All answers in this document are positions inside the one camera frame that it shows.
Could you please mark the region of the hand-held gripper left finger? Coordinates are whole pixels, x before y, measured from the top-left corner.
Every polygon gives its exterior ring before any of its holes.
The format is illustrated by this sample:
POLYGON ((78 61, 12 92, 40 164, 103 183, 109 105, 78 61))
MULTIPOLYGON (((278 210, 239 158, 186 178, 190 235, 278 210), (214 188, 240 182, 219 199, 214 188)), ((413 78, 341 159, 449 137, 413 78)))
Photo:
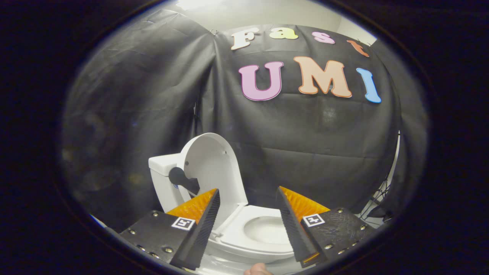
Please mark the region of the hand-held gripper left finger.
POLYGON ((220 192, 209 190, 167 213, 151 211, 120 233, 121 239, 152 259, 196 270, 220 208, 220 192))

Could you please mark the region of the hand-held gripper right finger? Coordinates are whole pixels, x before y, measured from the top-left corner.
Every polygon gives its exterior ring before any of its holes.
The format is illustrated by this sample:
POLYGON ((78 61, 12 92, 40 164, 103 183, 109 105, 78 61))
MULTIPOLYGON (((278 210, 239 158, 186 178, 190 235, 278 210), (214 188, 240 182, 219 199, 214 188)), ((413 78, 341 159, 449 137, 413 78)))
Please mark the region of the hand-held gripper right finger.
POLYGON ((376 231, 344 207, 329 209, 282 186, 277 188, 276 202, 302 268, 344 258, 376 231))

